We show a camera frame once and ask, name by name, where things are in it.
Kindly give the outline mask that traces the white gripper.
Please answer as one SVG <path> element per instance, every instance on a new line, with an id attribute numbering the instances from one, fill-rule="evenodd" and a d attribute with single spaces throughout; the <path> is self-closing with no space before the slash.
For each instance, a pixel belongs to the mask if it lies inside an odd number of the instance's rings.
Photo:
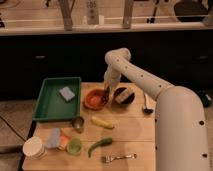
<path id="1" fill-rule="evenodd" d="M 110 96 L 110 90 L 115 89 L 120 83 L 121 74 L 114 69 L 107 69 L 104 74 L 104 95 Z"/>

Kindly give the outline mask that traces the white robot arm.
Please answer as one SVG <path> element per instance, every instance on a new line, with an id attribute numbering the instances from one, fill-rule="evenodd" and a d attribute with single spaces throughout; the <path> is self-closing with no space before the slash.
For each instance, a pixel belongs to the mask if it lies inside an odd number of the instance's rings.
<path id="1" fill-rule="evenodd" d="M 104 84 L 112 90 L 126 77 L 156 101 L 156 171 L 211 171 L 205 112 L 198 95 L 137 67 L 130 59 L 126 48 L 107 52 Z"/>

